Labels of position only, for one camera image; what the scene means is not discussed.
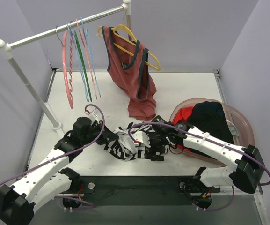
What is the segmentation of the black white striped tank top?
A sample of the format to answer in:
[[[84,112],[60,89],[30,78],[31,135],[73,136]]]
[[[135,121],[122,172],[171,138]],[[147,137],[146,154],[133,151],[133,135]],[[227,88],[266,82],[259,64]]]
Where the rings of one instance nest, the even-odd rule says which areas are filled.
[[[150,147],[145,146],[143,143],[133,144],[132,139],[128,135],[128,130],[134,123],[129,123],[128,127],[118,127],[113,131],[115,140],[103,144],[102,147],[105,151],[109,152],[117,159],[130,161],[137,158],[149,159],[151,161],[164,161],[164,154],[167,153],[164,145],[157,147],[158,141],[155,131],[150,125],[144,125],[135,128],[133,133],[145,133],[149,136]]]

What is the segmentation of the light blue thin hanger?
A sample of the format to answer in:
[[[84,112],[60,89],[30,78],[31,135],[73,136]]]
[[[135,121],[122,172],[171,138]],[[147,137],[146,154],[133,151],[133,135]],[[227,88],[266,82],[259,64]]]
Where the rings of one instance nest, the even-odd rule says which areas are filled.
[[[92,63],[92,68],[94,70],[94,78],[95,78],[95,84],[96,84],[96,89],[98,91],[98,97],[101,98],[101,92],[100,92],[100,88],[99,88],[99,84],[98,84],[98,80],[97,80],[97,76],[96,76],[96,70],[95,70],[95,66],[94,66],[94,58],[93,58],[93,52],[91,50],[91,46],[90,46],[90,41],[89,41],[89,33],[88,33],[88,29],[84,26],[84,22],[81,19],[81,23],[83,23],[83,29],[84,29],[84,33],[85,33],[85,38],[87,41],[87,45],[88,45],[88,50],[90,51],[90,56],[91,56],[91,63]]]

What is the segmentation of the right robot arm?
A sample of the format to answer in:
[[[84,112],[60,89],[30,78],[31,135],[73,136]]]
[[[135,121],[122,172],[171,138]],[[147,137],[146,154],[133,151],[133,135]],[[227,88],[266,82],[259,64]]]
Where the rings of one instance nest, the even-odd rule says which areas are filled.
[[[151,124],[155,132],[173,145],[196,150],[224,164],[219,168],[201,169],[192,180],[195,190],[235,186],[245,193],[255,193],[264,173],[264,162],[257,147],[228,143],[182,120],[174,125],[157,116]]]

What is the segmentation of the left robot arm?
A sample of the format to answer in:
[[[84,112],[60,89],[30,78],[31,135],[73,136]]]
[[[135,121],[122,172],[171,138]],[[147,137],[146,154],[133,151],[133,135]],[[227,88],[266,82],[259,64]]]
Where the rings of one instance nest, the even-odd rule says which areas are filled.
[[[80,191],[84,181],[68,165],[82,153],[83,146],[116,139],[118,136],[102,121],[79,117],[38,168],[32,168],[11,186],[0,187],[0,220],[7,225],[27,225],[35,212],[58,194]]]

